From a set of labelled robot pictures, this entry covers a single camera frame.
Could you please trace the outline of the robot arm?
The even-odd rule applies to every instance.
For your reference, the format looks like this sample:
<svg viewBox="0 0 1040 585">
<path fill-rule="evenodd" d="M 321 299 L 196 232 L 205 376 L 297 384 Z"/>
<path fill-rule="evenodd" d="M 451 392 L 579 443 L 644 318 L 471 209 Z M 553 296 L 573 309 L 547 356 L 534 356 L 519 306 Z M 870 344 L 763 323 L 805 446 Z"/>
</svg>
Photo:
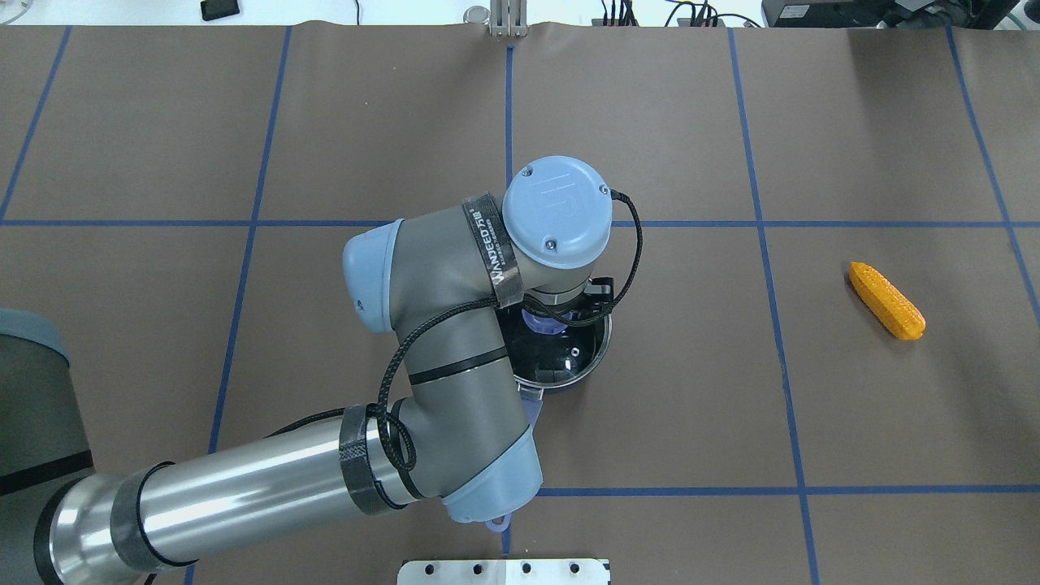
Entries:
<svg viewBox="0 0 1040 585">
<path fill-rule="evenodd" d="M 453 522 L 493 522 L 541 488 L 520 362 L 609 325 L 595 290 L 614 208 L 593 167 L 548 156 L 501 195 L 395 219 L 346 241 L 357 329 L 354 404 L 267 437 L 131 474 L 94 470 L 55 325 L 2 311 L 2 581 L 132 584 L 330 522 L 438 499 Z"/>
</svg>

